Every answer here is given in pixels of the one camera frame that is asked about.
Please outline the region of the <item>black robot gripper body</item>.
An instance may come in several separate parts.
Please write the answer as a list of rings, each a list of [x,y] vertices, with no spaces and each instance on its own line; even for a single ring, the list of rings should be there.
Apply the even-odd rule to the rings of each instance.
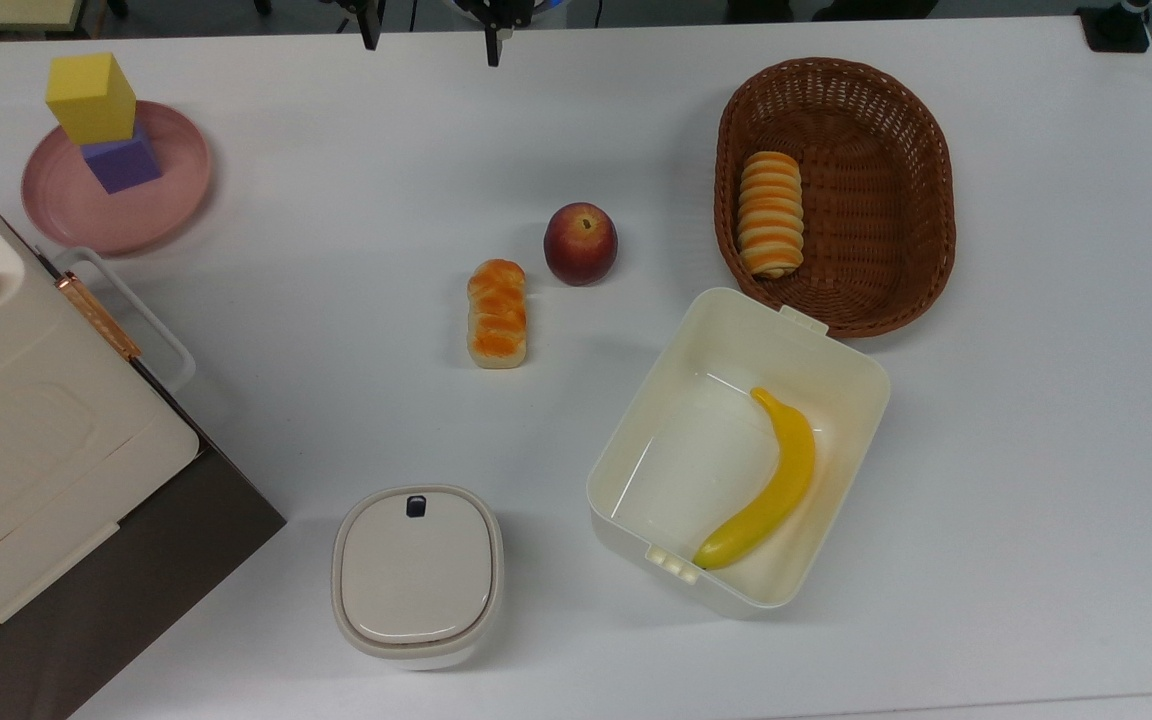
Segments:
[[[530,26],[535,6],[529,0],[458,0],[460,10],[492,29]]]

